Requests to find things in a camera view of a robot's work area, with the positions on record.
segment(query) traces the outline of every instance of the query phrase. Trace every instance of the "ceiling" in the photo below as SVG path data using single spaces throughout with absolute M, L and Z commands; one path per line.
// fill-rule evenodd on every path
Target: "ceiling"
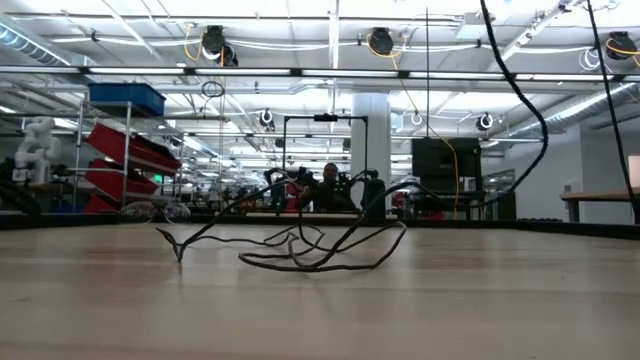
M 603 41 L 609 32 L 624 30 L 638 42 L 640 19 L 636 16 L 637 5 L 633 0 L 620 0 L 617 4 L 608 0 L 593 2 L 600 9 L 595 15 Z M 483 44 L 480 48 L 475 47 L 474 39 L 456 36 L 464 14 L 479 11 L 478 0 L 339 1 L 337 21 L 340 46 L 338 61 L 332 64 L 328 13 L 335 3 L 336 0 L 3 0 L 4 14 L 0 14 L 0 23 L 3 20 L 11 22 L 14 29 L 37 37 L 49 50 L 71 59 L 73 65 L 84 65 L 89 61 L 89 64 L 100 66 L 173 67 L 184 64 L 210 67 L 213 66 L 212 62 L 204 57 L 189 59 L 185 47 L 195 58 L 198 39 L 206 26 L 223 25 L 224 35 L 232 41 L 241 67 L 392 70 L 394 64 L 390 59 L 373 55 L 366 44 L 358 46 L 358 40 L 365 40 L 372 27 L 385 26 L 395 41 L 397 66 L 401 70 L 427 70 L 425 47 L 429 44 L 430 71 L 497 71 L 493 54 L 487 46 L 486 32 L 479 35 Z M 493 27 L 503 53 L 510 43 L 530 29 L 537 17 L 554 9 L 558 3 L 558 0 L 487 0 L 495 17 Z M 526 73 L 593 72 L 585 70 L 580 63 L 585 56 L 585 49 L 593 44 L 588 12 L 582 9 L 580 1 L 572 3 L 578 3 L 578 6 L 572 8 L 571 12 L 545 22 L 526 46 L 507 58 L 510 70 Z M 425 17 L 427 5 L 428 27 Z M 91 40 L 92 33 L 96 41 Z M 184 45 L 185 39 L 190 40 L 190 44 Z M 2 45 L 0 62 L 38 64 L 32 58 Z M 638 72 L 631 59 L 607 60 L 606 64 L 615 73 Z M 196 117 L 169 123 L 169 127 L 163 131 L 175 126 L 177 131 L 203 134 L 194 136 L 202 148 L 209 148 L 221 157 L 233 157 L 232 162 L 238 165 L 237 168 L 247 169 L 245 173 L 270 165 L 262 158 L 270 152 L 280 151 L 274 147 L 274 139 L 256 138 L 252 144 L 242 136 L 218 137 L 216 133 L 262 132 L 259 118 L 267 108 L 274 115 L 276 132 L 280 132 L 284 115 L 324 113 L 331 109 L 332 103 L 329 91 L 333 84 L 331 79 L 227 77 L 228 91 L 224 103 L 220 99 L 207 102 L 207 98 L 201 95 L 201 84 L 212 80 L 203 76 L 103 76 L 96 80 L 148 82 L 162 89 L 167 97 L 166 114 L 194 115 L 195 111 Z M 39 93 L 25 89 L 25 84 L 36 88 Z M 405 81 L 405 85 L 410 89 L 408 94 L 423 118 L 428 110 L 430 126 L 444 136 L 486 137 L 486 133 L 475 128 L 475 119 L 484 113 L 500 119 L 500 126 L 505 128 L 507 124 L 515 125 L 531 118 L 531 113 L 506 84 L 433 81 L 429 91 L 424 81 Z M 557 105 L 575 95 L 591 94 L 602 89 L 601 84 L 586 82 L 522 86 L 527 98 L 540 109 Z M 426 134 L 424 122 L 420 125 L 412 122 L 415 110 L 398 80 L 341 79 L 337 88 L 336 113 L 350 113 L 352 94 L 355 92 L 384 91 L 389 93 L 392 112 L 402 119 L 394 126 L 393 135 Z M 65 104 L 79 105 L 85 88 L 69 78 L 2 75 L 0 91 L 4 94 L 0 105 L 15 111 L 59 111 L 62 114 L 65 111 L 77 111 L 77 108 Z M 42 92 L 52 96 L 43 97 Z M 206 116 L 202 112 L 205 104 L 208 109 Z M 637 106 L 627 106 L 629 116 L 639 110 Z M 221 123 L 211 119 L 220 113 L 230 121 Z M 635 128 L 631 126 L 633 121 L 628 123 L 625 128 Z M 5 127 L 11 126 L 7 121 L 3 124 Z M 149 122 L 134 126 L 138 126 L 137 131 L 159 131 L 157 124 Z M 291 133 L 343 137 L 350 133 L 346 122 L 328 126 L 313 121 L 296 121 L 289 124 L 288 130 Z M 303 140 L 298 139 L 295 143 L 289 140 L 288 149 L 295 152 L 343 151 L 340 138 Z M 190 149 L 194 152 L 190 155 L 196 161 L 205 159 L 201 150 Z M 402 139 L 392 141 L 392 153 L 409 153 L 408 142 Z M 319 166 L 317 164 L 329 158 L 326 155 L 301 156 L 298 163 Z M 320 162 L 310 163 L 311 159 Z M 406 163 L 400 161 L 393 164 L 393 172 L 398 176 L 406 174 Z

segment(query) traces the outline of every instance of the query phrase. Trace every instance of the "wooden table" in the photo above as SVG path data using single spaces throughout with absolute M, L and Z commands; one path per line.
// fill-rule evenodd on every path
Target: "wooden table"
M 184 239 L 196 228 L 171 230 Z M 281 229 L 216 228 L 256 238 Z M 371 261 L 390 241 L 383 235 L 339 261 Z M 245 265 L 236 255 L 248 248 L 200 242 L 179 265 L 149 225 L 1 232 L 0 359 L 640 354 L 640 242 L 409 229 L 376 270 L 307 275 Z
M 636 197 L 640 197 L 640 187 L 634 188 Z M 625 190 L 600 191 L 600 192 L 579 192 L 560 194 L 560 199 L 567 202 L 569 208 L 569 221 L 580 222 L 580 202 L 630 202 L 629 192 Z M 638 217 L 635 217 L 635 224 L 639 225 Z

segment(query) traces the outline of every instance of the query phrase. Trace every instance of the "white column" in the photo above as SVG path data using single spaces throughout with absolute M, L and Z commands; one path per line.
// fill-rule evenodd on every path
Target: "white column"
M 369 117 L 369 154 L 367 167 L 376 169 L 387 188 L 391 180 L 391 108 L 388 93 L 353 94 L 352 116 Z M 365 125 L 360 120 L 351 121 L 351 176 L 365 167 Z M 363 185 L 360 183 L 351 190 L 353 202 L 360 206 Z M 391 199 L 387 198 L 387 209 Z

